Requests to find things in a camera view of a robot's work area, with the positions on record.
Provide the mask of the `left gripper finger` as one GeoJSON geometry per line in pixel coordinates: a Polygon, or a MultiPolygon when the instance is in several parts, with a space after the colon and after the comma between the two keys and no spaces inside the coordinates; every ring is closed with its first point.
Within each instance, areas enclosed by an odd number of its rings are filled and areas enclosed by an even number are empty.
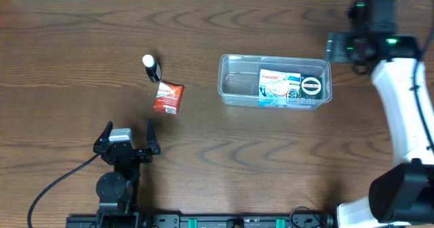
{"type": "Polygon", "coordinates": [[[111,131],[113,130],[113,123],[109,121],[103,130],[102,134],[97,139],[97,145],[102,146],[105,142],[109,141],[109,136],[111,131]]]}
{"type": "Polygon", "coordinates": [[[146,143],[149,148],[156,149],[157,148],[157,137],[155,136],[153,130],[152,119],[148,119],[147,128],[146,128],[146,143]]]}

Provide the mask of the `green ointment box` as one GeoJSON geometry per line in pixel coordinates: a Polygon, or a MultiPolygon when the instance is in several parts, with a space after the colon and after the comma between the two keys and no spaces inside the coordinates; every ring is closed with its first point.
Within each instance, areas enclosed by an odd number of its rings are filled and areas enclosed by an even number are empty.
{"type": "Polygon", "coordinates": [[[322,78],[302,75],[300,80],[300,97],[319,100],[323,96],[322,78]]]}

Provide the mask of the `white Panadol box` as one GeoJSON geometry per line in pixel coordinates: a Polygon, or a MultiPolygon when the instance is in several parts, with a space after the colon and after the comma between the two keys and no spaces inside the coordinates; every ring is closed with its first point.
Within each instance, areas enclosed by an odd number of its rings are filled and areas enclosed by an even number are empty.
{"type": "Polygon", "coordinates": [[[261,91],[261,88],[277,90],[278,92],[289,89],[300,91],[300,80],[300,73],[288,73],[261,69],[258,82],[258,95],[261,91]]]}

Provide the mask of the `blue fever patch box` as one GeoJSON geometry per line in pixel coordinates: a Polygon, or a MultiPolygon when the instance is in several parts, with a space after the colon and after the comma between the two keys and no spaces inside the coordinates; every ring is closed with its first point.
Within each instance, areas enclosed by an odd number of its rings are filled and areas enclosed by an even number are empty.
{"type": "Polygon", "coordinates": [[[261,88],[259,93],[259,107],[276,107],[276,108],[306,108],[314,104],[312,98],[303,98],[299,90],[285,90],[278,92],[261,88]]]}

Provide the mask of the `clear plastic container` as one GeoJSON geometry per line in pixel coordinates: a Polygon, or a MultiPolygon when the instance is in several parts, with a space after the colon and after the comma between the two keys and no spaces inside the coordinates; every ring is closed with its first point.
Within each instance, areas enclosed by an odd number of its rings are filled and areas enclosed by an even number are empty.
{"type": "Polygon", "coordinates": [[[323,96],[306,108],[314,110],[332,99],[332,72],[329,62],[311,58],[225,54],[220,59],[218,92],[227,105],[259,107],[258,82],[261,69],[300,73],[322,78],[323,96]]]}

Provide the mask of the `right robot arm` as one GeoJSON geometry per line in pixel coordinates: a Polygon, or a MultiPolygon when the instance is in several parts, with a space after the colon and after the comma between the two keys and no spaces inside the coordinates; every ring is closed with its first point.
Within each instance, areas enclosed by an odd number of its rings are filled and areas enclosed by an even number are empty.
{"type": "Polygon", "coordinates": [[[337,206],[335,227],[405,227],[433,223],[433,106],[424,48],[398,35],[395,0],[353,0],[346,33],[329,33],[324,59],[352,63],[382,101],[394,166],[370,184],[368,196],[337,206]]]}

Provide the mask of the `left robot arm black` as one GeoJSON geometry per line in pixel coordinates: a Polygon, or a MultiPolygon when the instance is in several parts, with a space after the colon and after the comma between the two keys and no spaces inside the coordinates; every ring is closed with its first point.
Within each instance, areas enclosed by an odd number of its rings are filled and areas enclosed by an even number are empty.
{"type": "Polygon", "coordinates": [[[140,165],[161,153],[151,120],[146,128],[146,147],[136,149],[129,128],[114,129],[107,123],[93,146],[93,152],[113,167],[96,184],[99,197],[97,227],[152,227],[152,218],[137,205],[140,165]]]}

